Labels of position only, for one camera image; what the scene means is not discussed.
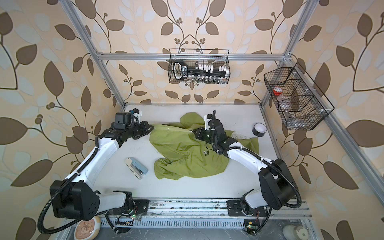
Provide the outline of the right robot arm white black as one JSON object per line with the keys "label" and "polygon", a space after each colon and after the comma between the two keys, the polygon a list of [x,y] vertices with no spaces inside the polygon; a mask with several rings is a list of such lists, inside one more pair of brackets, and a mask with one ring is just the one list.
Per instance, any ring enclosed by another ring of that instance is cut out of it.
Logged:
{"label": "right robot arm white black", "polygon": [[210,144],[216,154],[234,160],[258,175],[259,189],[250,190],[240,198],[243,215],[253,215],[252,212],[261,207],[269,208],[265,220],[259,226],[246,226],[251,235],[257,235],[262,230],[272,215],[272,210],[301,207],[299,188],[283,160],[264,158],[229,137],[214,113],[204,116],[204,121],[204,127],[193,130],[195,138]]}

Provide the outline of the green jacket with patterned lining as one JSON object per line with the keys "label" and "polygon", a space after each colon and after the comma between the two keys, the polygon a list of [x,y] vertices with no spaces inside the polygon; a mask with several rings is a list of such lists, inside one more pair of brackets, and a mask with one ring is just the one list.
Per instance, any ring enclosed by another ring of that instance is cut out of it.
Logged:
{"label": "green jacket with patterned lining", "polygon": [[154,163],[157,179],[205,178],[225,171],[229,158],[219,155],[208,141],[198,140],[193,130],[205,128],[197,113],[184,114],[179,122],[155,125],[150,143],[162,155]]}

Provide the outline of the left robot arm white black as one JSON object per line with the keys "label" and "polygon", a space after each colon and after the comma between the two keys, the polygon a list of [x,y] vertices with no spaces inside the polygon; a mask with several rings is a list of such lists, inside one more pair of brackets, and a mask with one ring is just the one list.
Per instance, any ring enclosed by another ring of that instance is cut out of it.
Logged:
{"label": "left robot arm white black", "polygon": [[[94,186],[106,163],[124,142],[144,137],[154,129],[147,121],[141,121],[141,116],[142,112],[138,109],[117,113],[110,128],[96,136],[95,147],[85,160],[65,180],[53,182],[50,186],[51,198],[43,207],[37,222],[41,234],[61,232],[80,221],[107,214],[112,209],[128,213],[136,209],[131,192],[102,194]],[[55,217],[70,219],[71,222],[56,229],[47,229],[44,219],[49,208],[53,209]]]}

